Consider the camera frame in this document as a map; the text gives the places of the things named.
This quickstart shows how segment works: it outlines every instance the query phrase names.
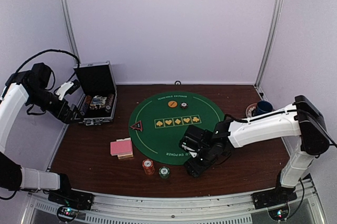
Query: stack of cards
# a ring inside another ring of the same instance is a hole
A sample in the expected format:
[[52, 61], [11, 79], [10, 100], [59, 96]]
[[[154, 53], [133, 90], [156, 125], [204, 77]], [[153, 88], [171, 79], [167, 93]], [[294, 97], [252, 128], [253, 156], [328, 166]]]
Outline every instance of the stack of cards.
[[110, 142], [110, 154], [118, 159], [133, 157], [131, 138], [119, 139]]

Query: dark blue cup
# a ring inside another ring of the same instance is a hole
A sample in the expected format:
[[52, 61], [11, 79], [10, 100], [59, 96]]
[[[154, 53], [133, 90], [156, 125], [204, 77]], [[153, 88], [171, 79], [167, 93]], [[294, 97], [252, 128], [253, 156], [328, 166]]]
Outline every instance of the dark blue cup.
[[261, 114], [265, 114], [265, 113], [269, 113], [273, 111], [273, 106], [271, 103], [261, 100], [258, 101], [257, 105], [256, 105], [256, 110], [255, 110], [255, 116], [261, 115]]

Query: triangular dealer button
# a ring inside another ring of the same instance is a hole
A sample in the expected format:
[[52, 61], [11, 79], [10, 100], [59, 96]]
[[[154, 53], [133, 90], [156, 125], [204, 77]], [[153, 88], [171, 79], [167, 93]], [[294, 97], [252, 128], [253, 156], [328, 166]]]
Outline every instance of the triangular dealer button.
[[139, 131], [143, 132], [142, 121], [139, 120], [138, 122], [136, 122], [132, 126], [130, 126], [130, 128], [133, 129], [133, 130], [139, 130]]

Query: wooden table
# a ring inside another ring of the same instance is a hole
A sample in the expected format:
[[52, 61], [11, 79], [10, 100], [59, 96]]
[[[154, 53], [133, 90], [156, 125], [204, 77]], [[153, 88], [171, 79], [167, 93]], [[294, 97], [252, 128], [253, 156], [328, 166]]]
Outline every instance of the wooden table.
[[183, 166], [171, 169], [168, 179], [145, 175], [146, 159], [137, 148], [134, 158], [110, 156], [110, 142], [128, 137], [128, 120], [146, 98], [166, 91], [189, 91], [215, 102], [224, 113], [245, 117], [248, 105], [259, 100], [247, 85], [119, 85], [113, 123], [101, 126], [70, 125], [52, 165], [52, 172], [66, 173], [74, 189], [135, 197], [215, 196], [275, 186], [278, 172], [289, 159], [281, 139], [235, 149], [223, 164], [209, 168], [199, 178], [187, 175]]

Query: green poker mat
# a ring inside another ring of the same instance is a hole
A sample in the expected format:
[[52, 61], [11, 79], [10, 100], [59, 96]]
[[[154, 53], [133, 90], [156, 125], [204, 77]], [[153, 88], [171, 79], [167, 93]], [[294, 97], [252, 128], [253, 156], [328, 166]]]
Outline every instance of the green poker mat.
[[[181, 103], [188, 107], [182, 109]], [[179, 147], [189, 125], [213, 131], [224, 119], [224, 113], [211, 100], [191, 92], [165, 92], [154, 95], [132, 112], [129, 133], [133, 144], [148, 158], [173, 165], [182, 165], [190, 154]], [[131, 127], [140, 125], [142, 131]]]

